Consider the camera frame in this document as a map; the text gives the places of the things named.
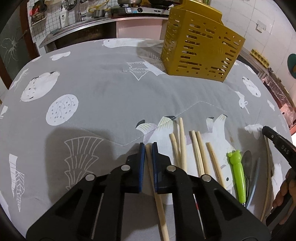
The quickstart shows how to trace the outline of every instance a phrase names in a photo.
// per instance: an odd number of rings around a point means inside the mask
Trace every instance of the faucet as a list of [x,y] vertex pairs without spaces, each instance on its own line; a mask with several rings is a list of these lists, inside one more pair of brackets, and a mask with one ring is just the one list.
[[81,18],[86,17],[86,13],[81,14],[81,10],[80,10],[80,0],[77,0],[77,17],[78,17],[78,21],[81,22]]

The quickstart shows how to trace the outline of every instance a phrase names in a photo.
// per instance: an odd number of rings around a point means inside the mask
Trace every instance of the green handle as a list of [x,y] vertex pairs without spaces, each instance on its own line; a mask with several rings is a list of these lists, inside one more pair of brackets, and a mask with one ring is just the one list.
[[244,181],[244,170],[241,163],[233,165],[233,174],[237,185],[239,203],[246,202],[246,183]]
[[237,185],[237,195],[240,203],[246,202],[246,183],[244,181],[244,169],[242,167],[242,156],[239,150],[228,153],[229,161],[233,165],[233,174]]

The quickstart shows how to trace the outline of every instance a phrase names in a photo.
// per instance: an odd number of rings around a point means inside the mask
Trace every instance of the silver rivet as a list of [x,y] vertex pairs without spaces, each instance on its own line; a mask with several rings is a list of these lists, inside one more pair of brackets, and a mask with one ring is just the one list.
[[121,170],[128,171],[131,167],[127,164],[121,166]]
[[211,176],[209,176],[209,175],[203,175],[203,176],[202,176],[202,179],[203,179],[205,182],[209,182],[209,181],[212,180]]
[[167,170],[168,170],[169,172],[174,172],[174,171],[176,170],[176,167],[173,166],[173,165],[170,165],[170,166],[167,166]]
[[92,181],[95,178],[94,174],[87,174],[85,176],[85,180],[87,181]]

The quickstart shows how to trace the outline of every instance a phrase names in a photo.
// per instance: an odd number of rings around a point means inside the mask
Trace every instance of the green round object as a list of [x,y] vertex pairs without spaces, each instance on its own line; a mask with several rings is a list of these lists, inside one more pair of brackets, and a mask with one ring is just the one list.
[[292,53],[289,55],[287,65],[290,74],[296,79],[296,72],[293,72],[293,68],[296,65],[296,54]]

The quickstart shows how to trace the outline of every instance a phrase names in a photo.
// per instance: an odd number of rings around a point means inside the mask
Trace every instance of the gray tablecloth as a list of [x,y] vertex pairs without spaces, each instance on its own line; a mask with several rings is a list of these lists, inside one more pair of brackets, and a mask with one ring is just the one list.
[[[291,140],[275,101],[251,68],[239,61],[223,83],[169,76],[160,60],[161,48],[159,40],[84,42],[41,56],[19,72],[1,105],[0,201],[23,235],[83,176],[109,173],[125,163],[140,142],[157,141],[159,152],[176,163],[169,134],[177,135],[178,117],[184,121],[191,175],[197,175],[197,168],[190,130],[200,131],[203,141],[212,143],[233,195],[226,153],[250,150],[254,160],[261,158],[250,207],[261,215],[267,154],[260,130],[267,125]],[[276,192],[289,166],[271,148]],[[210,168],[215,177],[211,163]],[[174,240],[171,198],[163,202]],[[143,193],[126,195],[122,239],[160,240],[147,167]]]

